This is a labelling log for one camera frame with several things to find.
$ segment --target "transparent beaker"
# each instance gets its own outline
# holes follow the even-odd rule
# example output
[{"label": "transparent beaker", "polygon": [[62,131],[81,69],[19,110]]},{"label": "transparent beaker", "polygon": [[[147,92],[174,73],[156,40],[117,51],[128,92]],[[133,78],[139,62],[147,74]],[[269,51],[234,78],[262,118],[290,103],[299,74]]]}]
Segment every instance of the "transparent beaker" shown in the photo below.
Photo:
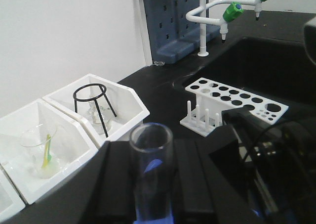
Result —
[{"label": "transparent beaker", "polygon": [[22,133],[20,145],[24,147],[25,165],[31,167],[32,175],[47,179],[58,173],[62,167],[60,154],[64,143],[63,128],[60,125],[39,124]]},{"label": "transparent beaker", "polygon": [[173,135],[162,124],[137,126],[130,134],[131,168],[138,223],[172,224]]}]

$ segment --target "test tube rack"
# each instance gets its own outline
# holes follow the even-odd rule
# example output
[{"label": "test tube rack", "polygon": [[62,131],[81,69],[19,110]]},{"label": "test tube rack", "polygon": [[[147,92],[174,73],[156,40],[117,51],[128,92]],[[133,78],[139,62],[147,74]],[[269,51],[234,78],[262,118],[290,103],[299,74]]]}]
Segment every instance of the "test tube rack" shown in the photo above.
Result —
[{"label": "test tube rack", "polygon": [[222,125],[224,110],[246,107],[253,116],[272,125],[288,109],[274,100],[206,78],[196,80],[185,90],[196,94],[197,105],[191,110],[191,102],[187,102],[188,113],[180,124],[201,136]]}]

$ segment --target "sink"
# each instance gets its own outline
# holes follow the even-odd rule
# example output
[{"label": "sink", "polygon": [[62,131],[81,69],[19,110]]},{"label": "sink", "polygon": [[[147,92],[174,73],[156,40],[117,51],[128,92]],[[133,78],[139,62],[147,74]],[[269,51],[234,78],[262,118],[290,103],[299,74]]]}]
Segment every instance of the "sink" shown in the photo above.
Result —
[{"label": "sink", "polygon": [[316,106],[316,66],[300,42],[242,38],[182,86],[201,77],[279,101]]}]

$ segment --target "laboratory faucet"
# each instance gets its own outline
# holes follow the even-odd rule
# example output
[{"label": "laboratory faucet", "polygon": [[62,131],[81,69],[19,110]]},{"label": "laboratory faucet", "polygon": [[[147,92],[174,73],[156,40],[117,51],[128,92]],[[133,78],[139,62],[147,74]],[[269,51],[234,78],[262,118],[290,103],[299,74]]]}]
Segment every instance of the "laboratory faucet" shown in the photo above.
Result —
[{"label": "laboratory faucet", "polygon": [[[206,51],[207,24],[220,26],[222,43],[224,43],[226,40],[226,34],[228,33],[228,23],[235,20],[243,13],[242,5],[255,6],[254,11],[256,14],[256,20],[259,20],[260,12],[262,10],[261,3],[264,1],[266,0],[213,0],[210,3],[206,3],[206,0],[199,0],[199,7],[186,14],[187,20],[200,24],[200,52],[198,53],[198,56],[208,56],[208,52]],[[222,18],[215,19],[206,17],[206,10],[219,4],[230,4],[225,10]]]}]

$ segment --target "white storage bin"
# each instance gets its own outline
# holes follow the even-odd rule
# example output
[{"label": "white storage bin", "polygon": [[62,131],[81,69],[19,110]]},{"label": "white storage bin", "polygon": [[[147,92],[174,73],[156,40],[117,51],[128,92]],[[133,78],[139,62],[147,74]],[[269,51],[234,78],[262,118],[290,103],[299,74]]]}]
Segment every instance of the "white storage bin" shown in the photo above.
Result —
[{"label": "white storage bin", "polygon": [[[104,117],[108,116],[108,123],[106,124],[108,137],[104,134],[100,123],[99,125],[93,123],[93,119],[90,115],[90,102],[78,102],[78,113],[75,112],[74,92],[78,88],[92,83],[105,85],[107,89],[106,96],[117,114],[117,117],[113,115],[103,96],[97,99],[102,113],[105,113]],[[79,91],[77,96],[79,98],[90,98],[97,96],[98,94],[100,94],[100,89],[98,87],[90,87]],[[123,136],[125,139],[129,131],[139,123],[142,123],[143,119],[149,115],[148,109],[133,89],[92,74],[88,74],[61,89],[44,96],[43,100],[80,122],[97,147],[101,147],[105,140],[115,141],[122,139]]]},{"label": "white storage bin", "polygon": [[[48,130],[44,135],[51,136],[48,152],[48,140],[44,145],[38,145],[36,141],[43,131],[42,127]],[[48,165],[38,166],[39,152],[40,158],[49,154]],[[97,148],[78,122],[41,99],[0,118],[0,163],[29,204],[55,187],[96,152]]]},{"label": "white storage bin", "polygon": [[0,167],[0,222],[17,214],[24,207],[24,202]]}]

